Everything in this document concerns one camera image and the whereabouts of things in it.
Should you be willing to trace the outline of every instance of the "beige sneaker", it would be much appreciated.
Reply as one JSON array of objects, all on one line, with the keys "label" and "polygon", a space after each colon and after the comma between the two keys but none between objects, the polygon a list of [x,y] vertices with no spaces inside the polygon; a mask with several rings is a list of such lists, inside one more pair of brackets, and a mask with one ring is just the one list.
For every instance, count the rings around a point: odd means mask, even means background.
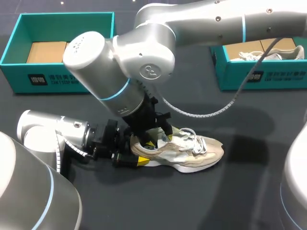
[{"label": "beige sneaker", "polygon": [[224,154],[221,142],[198,136],[189,128],[173,128],[171,141],[162,129],[152,129],[149,133],[157,138],[157,149],[143,147],[136,136],[130,138],[131,151],[150,159],[145,166],[169,165],[182,173],[193,173],[213,166]]}]

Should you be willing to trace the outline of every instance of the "cardboard insert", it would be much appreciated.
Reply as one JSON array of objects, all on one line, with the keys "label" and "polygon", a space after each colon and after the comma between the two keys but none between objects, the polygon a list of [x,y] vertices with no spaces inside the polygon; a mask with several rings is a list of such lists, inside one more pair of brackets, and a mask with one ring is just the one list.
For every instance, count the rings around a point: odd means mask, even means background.
[{"label": "cardboard insert", "polygon": [[[262,47],[265,50],[269,47],[269,45],[275,40],[275,38],[272,39],[265,39],[261,40]],[[273,46],[273,49],[282,49],[282,50],[290,50],[295,49],[295,43],[292,38],[283,38],[280,40],[276,45]]]},{"label": "cardboard insert", "polygon": [[33,42],[27,63],[61,63],[67,42]]},{"label": "cardboard insert", "polygon": [[250,53],[253,51],[263,52],[263,48],[260,41],[245,42],[226,45],[226,51],[230,60],[240,58],[239,52]]}]

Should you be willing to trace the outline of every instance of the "black logo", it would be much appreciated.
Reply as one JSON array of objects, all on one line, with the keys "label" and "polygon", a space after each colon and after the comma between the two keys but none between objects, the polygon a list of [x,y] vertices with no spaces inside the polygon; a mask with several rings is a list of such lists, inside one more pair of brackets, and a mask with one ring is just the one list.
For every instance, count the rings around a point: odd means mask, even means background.
[{"label": "black logo", "polygon": [[28,74],[32,85],[48,85],[44,74]]},{"label": "black logo", "polygon": [[255,71],[250,77],[248,82],[260,82],[263,76],[263,71]]}]

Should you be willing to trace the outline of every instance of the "metal cylinder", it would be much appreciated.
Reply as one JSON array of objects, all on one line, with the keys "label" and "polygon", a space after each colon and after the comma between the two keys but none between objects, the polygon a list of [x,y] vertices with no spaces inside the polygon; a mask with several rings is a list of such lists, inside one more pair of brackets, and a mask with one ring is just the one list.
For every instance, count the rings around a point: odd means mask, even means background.
[{"label": "metal cylinder", "polygon": [[293,142],[286,158],[279,191],[279,213],[285,230],[307,229],[307,126]]},{"label": "metal cylinder", "polygon": [[[60,159],[57,159],[58,144]],[[65,141],[64,138],[56,134],[53,129],[44,126],[34,126],[30,128],[25,134],[24,146],[30,153],[37,156],[54,170],[61,168],[60,163],[64,156]]]},{"label": "metal cylinder", "polygon": [[82,203],[75,187],[0,132],[0,229],[78,230]]},{"label": "metal cylinder", "polygon": [[140,107],[144,91],[126,77],[115,55],[111,41],[98,32],[86,32],[66,48],[63,63],[112,113],[127,116]]},{"label": "metal cylinder", "polygon": [[45,126],[58,130],[71,144],[79,149],[83,149],[86,145],[85,137],[89,129],[87,121],[27,110],[21,115],[17,126],[17,137],[21,143],[24,143],[24,136],[27,131],[34,126]]}]

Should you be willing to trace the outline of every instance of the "teal shoe box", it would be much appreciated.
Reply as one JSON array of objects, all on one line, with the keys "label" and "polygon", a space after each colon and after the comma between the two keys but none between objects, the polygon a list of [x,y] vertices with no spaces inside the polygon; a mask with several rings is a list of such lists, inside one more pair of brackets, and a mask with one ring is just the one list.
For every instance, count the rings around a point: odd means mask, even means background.
[{"label": "teal shoe box", "polygon": [[[264,60],[244,89],[307,88],[307,39],[293,38],[304,47],[304,60]],[[231,61],[225,46],[211,47],[211,55],[220,90],[237,90],[256,61]]]},{"label": "teal shoe box", "polygon": [[113,12],[20,14],[0,61],[0,69],[15,93],[88,92],[59,63],[27,63],[33,42],[70,42],[97,31],[105,38],[116,34]]}]

